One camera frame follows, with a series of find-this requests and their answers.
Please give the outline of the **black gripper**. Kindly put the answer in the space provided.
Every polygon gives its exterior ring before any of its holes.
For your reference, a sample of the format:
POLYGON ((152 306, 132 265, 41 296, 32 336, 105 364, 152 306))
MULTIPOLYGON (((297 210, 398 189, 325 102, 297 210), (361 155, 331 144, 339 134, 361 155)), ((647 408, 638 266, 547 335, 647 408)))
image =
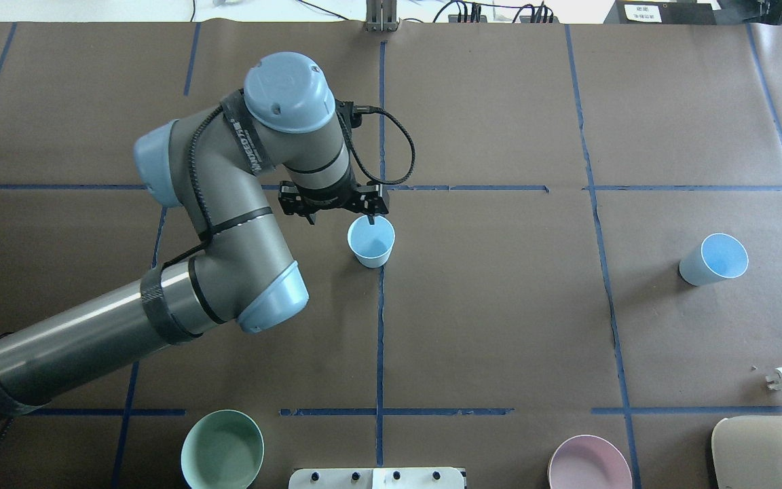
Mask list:
POLYGON ((278 201, 286 215, 304 217, 316 225, 319 211, 344 209, 367 216, 367 223, 375 225, 375 216, 389 213, 390 198, 383 185, 357 185, 345 180, 322 189, 308 189, 292 181, 280 182, 278 201))

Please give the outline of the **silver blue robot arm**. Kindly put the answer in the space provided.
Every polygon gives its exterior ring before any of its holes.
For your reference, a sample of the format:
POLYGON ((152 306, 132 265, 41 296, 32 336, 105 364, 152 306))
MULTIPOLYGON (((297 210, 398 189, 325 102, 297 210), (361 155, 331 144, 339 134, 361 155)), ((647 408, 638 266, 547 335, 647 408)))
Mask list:
POLYGON ((314 223, 345 209, 388 214, 388 181, 367 175, 351 130, 384 109, 341 101, 323 70, 296 52, 265 56, 215 106, 134 143, 158 203, 183 207, 199 243, 117 290, 0 335, 0 423, 65 392, 236 320, 260 332, 295 316, 308 291, 260 176, 282 167, 286 215, 314 223))

